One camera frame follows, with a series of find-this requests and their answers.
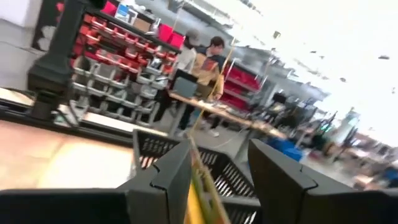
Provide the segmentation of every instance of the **pants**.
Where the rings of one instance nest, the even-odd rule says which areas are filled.
[[[187,108],[185,109],[184,114],[182,115],[180,124],[178,125],[179,129],[185,130],[187,128],[189,121],[190,121],[191,114],[192,114],[192,112],[194,112],[194,110],[195,110],[194,106],[187,105]],[[210,114],[211,113],[204,111],[203,117],[207,119],[210,116]],[[220,124],[220,122],[221,122],[221,119],[219,117],[215,117],[213,120],[213,123],[211,124],[210,129],[217,128],[217,126]]]

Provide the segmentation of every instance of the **floor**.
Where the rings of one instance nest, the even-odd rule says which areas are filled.
[[[25,89],[26,73],[34,60],[40,55],[40,52],[30,49],[30,40],[32,39],[32,30],[24,30],[8,22],[0,21],[0,86]],[[166,131],[170,125],[172,117],[166,114],[159,125],[161,131]],[[195,135],[196,142],[204,147],[212,148],[225,152],[234,157],[246,134],[245,131],[237,133],[219,127],[220,136],[213,138],[198,131]],[[302,163],[313,169],[324,173],[344,184],[352,185],[351,176],[343,171],[339,164],[329,164],[327,162],[319,163],[308,157],[302,160]]]

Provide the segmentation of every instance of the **workbench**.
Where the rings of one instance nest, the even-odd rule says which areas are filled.
[[[23,105],[33,103],[25,95],[3,88],[0,98]],[[87,113],[83,120],[124,131],[140,129],[167,135],[93,113]],[[0,121],[0,132],[0,189],[113,188],[124,183],[135,167],[132,147],[8,121]]]
[[[254,138],[256,136],[256,133],[262,133],[262,134],[272,136],[272,137],[287,139],[287,136],[284,133],[282,133],[278,129],[272,127],[270,124],[266,123],[265,121],[250,121],[247,119],[239,118],[237,116],[229,114],[224,109],[211,106],[208,103],[203,103],[201,101],[198,101],[196,98],[185,98],[185,97],[180,96],[171,91],[169,92],[169,96],[171,98],[181,102],[180,106],[178,107],[177,113],[174,116],[172,125],[168,131],[169,136],[173,136],[175,134],[175,132],[178,128],[178,125],[180,124],[183,113],[184,113],[185,109],[187,108],[187,105],[192,105],[196,108],[205,110],[207,112],[210,112],[212,114],[220,116],[229,121],[234,121],[239,124],[242,124],[243,126],[247,126],[249,128],[249,132],[245,136],[244,141],[240,145],[239,150],[235,156],[235,160],[237,160],[237,161],[242,161],[243,156],[248,149],[249,140],[251,138]]]

